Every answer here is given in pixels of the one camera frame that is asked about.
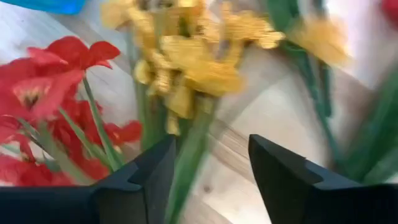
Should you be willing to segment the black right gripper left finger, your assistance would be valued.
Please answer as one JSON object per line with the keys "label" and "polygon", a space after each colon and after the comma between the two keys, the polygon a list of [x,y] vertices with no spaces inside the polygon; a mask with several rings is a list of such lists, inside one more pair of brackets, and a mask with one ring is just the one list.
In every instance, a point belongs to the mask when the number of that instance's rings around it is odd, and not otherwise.
{"label": "black right gripper left finger", "polygon": [[164,224],[175,138],[89,186],[0,187],[0,224]]}

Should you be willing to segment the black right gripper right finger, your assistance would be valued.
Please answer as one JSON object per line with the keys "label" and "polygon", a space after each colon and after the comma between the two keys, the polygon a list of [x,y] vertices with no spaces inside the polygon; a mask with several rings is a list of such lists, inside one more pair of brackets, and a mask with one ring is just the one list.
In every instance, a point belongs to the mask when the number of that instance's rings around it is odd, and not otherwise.
{"label": "black right gripper right finger", "polygon": [[272,224],[398,224],[398,184],[359,184],[258,134],[248,153]]}

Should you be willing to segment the red artificial flower bunch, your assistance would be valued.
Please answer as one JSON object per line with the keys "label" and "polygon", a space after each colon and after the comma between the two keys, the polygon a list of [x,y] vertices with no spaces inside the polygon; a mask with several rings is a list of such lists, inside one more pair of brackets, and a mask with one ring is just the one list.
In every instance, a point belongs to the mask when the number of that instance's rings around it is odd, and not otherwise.
{"label": "red artificial flower bunch", "polygon": [[0,65],[0,185],[90,185],[125,164],[121,147],[139,140],[141,124],[107,123],[91,93],[77,96],[87,70],[110,68],[119,53],[66,36]]}

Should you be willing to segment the yellow artificial flower bunch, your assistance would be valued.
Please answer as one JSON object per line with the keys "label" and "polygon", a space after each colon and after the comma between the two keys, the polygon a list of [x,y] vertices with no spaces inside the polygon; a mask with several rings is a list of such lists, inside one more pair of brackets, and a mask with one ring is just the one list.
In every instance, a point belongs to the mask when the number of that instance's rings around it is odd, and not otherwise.
{"label": "yellow artificial flower bunch", "polygon": [[175,140],[174,177],[162,224],[178,224],[220,99],[244,86],[238,68],[247,44],[274,49],[284,39],[269,20],[221,5],[214,21],[206,0],[106,0],[106,27],[131,31],[129,59],[142,124],[141,149]]}
{"label": "yellow artificial flower bunch", "polygon": [[326,0],[265,0],[272,24],[286,35],[282,48],[298,67],[335,165],[342,154],[328,118],[333,112],[331,67],[343,65],[345,35],[326,11]]}

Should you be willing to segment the blue glass vase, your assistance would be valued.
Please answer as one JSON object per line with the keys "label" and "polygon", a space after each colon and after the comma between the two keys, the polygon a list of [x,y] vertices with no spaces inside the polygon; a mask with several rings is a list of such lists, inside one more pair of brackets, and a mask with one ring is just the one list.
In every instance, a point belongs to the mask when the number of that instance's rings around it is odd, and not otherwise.
{"label": "blue glass vase", "polygon": [[86,0],[0,0],[0,2],[55,14],[78,14]]}

